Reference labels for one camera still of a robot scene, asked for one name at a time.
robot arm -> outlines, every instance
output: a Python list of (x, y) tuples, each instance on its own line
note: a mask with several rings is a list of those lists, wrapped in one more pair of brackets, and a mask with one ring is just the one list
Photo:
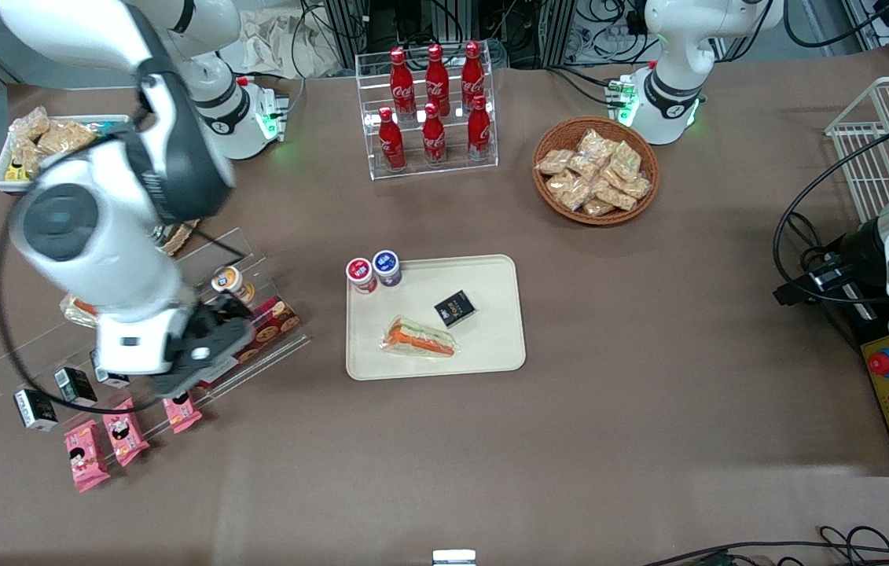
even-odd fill
[[(233, 187), (231, 165), (138, 9), (118, 0), (0, 0), (0, 10), (41, 53), (60, 61), (100, 58), (103, 67), (132, 72), (156, 114), (145, 132), (116, 133), (46, 162), (13, 211), (10, 235), (42, 275), (97, 309), (104, 369), (153, 375), (161, 395), (183, 391), (251, 337), (249, 313), (227, 300), (200, 304), (150, 234), (215, 214)], [(63, 33), (34, 33), (43, 21), (58, 22)]]

red glass bottle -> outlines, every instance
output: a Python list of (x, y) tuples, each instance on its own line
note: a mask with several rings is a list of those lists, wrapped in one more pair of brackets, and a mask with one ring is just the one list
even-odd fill
[(472, 111), (472, 98), (483, 93), (483, 52), (479, 42), (465, 43), (465, 67), (461, 69), (461, 108), (468, 116)]
[(378, 111), (382, 125), (378, 128), (378, 137), (382, 142), (384, 161), (388, 162), (389, 171), (398, 173), (406, 168), (406, 150), (402, 146), (402, 130), (391, 119), (391, 108), (384, 106)]
[(487, 97), (479, 94), (472, 98), (472, 114), (468, 115), (468, 158), (485, 161), (487, 157), (490, 157), (490, 115)]
[(416, 94), (413, 92), (413, 74), (406, 67), (406, 51), (396, 47), (390, 52), (391, 75), (389, 87), (391, 99), (395, 102), (395, 112), (400, 122), (416, 119)]
[(437, 104), (438, 115), (451, 114), (451, 101), (448, 100), (447, 69), (441, 61), (444, 50), (437, 43), (427, 48), (430, 65), (427, 65), (427, 101)]
[(429, 101), (423, 109), (427, 119), (423, 122), (423, 154), (427, 165), (439, 167), (447, 159), (447, 146), (444, 142), (444, 125), (437, 116), (437, 104)]

brown table surface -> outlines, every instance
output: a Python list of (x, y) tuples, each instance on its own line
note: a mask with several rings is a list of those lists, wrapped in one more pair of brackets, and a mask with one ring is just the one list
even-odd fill
[[(775, 222), (833, 161), (822, 128), (882, 75), (889, 50), (719, 65), (699, 121), (656, 150), (657, 201), (613, 229), (566, 221), (531, 184), (542, 132), (597, 110), (555, 76), (498, 73), (498, 168), (378, 183), (353, 80), (309, 82), (288, 141), (237, 164), (204, 228), (240, 226), (275, 258), (314, 341), (88, 494), (59, 435), (23, 430), (0, 397), (0, 560), (423, 564), (467, 547), (483, 565), (639, 564), (818, 524), (889, 535), (889, 440), (861, 363), (817, 309), (770, 294)], [(9, 94), (12, 116), (132, 109), (128, 90)], [(804, 211), (824, 237), (853, 226), (835, 183)], [(386, 247), (510, 255), (523, 368), (351, 380), (343, 265)], [(60, 321), (62, 293), (17, 254), (6, 280), (19, 343)]]

white container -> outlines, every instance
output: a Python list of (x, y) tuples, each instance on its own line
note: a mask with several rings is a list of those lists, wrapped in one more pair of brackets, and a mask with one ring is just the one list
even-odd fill
[[(50, 116), (50, 119), (73, 119), (81, 124), (93, 124), (96, 122), (129, 122), (129, 116), (125, 114), (85, 114), (80, 116)], [(6, 182), (5, 173), (10, 165), (10, 133), (5, 136), (5, 144), (1, 147), (0, 155), (0, 190), (3, 193), (22, 194), (28, 188), (30, 182)]]

tray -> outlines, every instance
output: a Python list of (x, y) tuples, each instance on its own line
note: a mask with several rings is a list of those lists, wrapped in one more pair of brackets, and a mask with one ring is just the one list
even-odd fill
[[(347, 283), (347, 372), (355, 380), (512, 372), (524, 364), (517, 271), (507, 255), (402, 262), (402, 283), (362, 295)], [(452, 358), (386, 354), (379, 348), (396, 315), (444, 329), (434, 305), (465, 291), (476, 313), (450, 332)]]

